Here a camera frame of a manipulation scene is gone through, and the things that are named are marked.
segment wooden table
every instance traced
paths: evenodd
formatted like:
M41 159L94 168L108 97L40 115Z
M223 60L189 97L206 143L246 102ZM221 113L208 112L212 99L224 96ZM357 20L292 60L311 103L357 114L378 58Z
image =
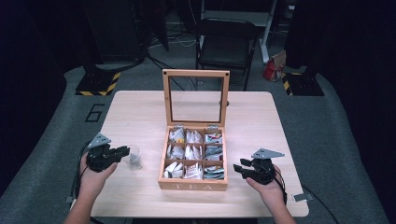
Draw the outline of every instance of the wooden table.
M229 184L226 191L161 190L158 175L166 131L163 91L118 91L101 133L114 145L138 145L143 168L122 161L107 180L92 209L93 217L270 217L259 193L233 170L240 159L261 147L281 152L273 158L282 171L288 208L294 217L308 215L306 202L274 99L264 91L230 91L225 132Z

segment chair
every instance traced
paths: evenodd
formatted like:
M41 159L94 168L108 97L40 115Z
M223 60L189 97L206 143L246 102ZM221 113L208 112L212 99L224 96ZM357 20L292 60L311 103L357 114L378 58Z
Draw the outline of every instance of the chair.
M195 68L204 66L243 70L244 91L260 30L249 21L206 18L196 29Z

